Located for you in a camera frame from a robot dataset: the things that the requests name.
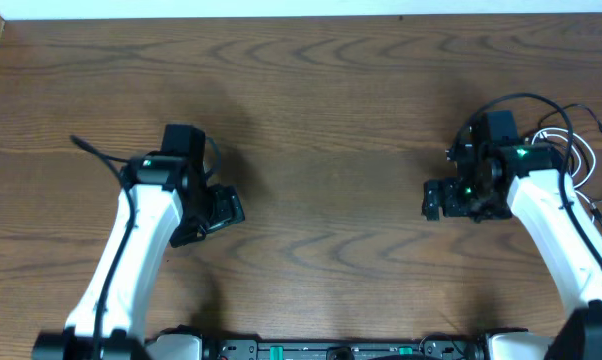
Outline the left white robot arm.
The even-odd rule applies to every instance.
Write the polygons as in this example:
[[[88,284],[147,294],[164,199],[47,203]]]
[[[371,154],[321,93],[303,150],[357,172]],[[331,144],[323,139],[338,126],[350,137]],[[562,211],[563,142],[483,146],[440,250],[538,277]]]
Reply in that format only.
[[[178,326],[153,340],[146,317],[167,248],[200,242],[241,223],[232,186],[211,184],[204,164],[214,141],[204,131],[169,124],[159,150],[113,168],[120,185],[114,225],[95,273],[59,333],[42,332],[34,359],[215,359],[215,341]]]

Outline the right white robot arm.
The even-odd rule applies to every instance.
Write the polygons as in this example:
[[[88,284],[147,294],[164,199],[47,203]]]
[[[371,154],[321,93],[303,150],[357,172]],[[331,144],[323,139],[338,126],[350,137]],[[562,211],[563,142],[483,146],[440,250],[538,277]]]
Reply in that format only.
[[[524,330],[486,334],[467,359],[602,359],[602,236],[580,203],[569,161],[533,144],[509,111],[487,112],[447,152],[457,174],[424,184],[422,213],[475,222],[517,218],[533,239],[568,316],[555,337]]]

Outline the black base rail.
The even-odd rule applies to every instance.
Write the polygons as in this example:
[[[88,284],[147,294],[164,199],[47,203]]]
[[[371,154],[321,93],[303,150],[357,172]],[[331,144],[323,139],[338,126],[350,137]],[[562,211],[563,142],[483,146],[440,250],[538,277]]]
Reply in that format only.
[[[441,332],[418,339],[295,340],[257,335],[213,336],[180,325],[146,342],[153,359],[192,360],[489,360],[543,359],[553,339],[522,328],[489,331],[477,337]]]

